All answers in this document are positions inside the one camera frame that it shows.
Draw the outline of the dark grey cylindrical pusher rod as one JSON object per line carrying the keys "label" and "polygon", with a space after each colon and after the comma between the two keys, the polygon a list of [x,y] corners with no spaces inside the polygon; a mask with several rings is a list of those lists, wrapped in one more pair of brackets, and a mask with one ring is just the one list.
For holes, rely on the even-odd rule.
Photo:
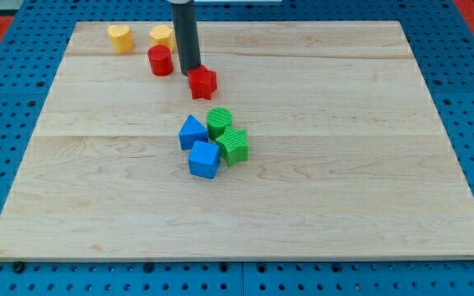
{"label": "dark grey cylindrical pusher rod", "polygon": [[170,10],[181,72],[187,76],[190,70],[201,65],[195,2],[193,0],[172,0],[170,1]]}

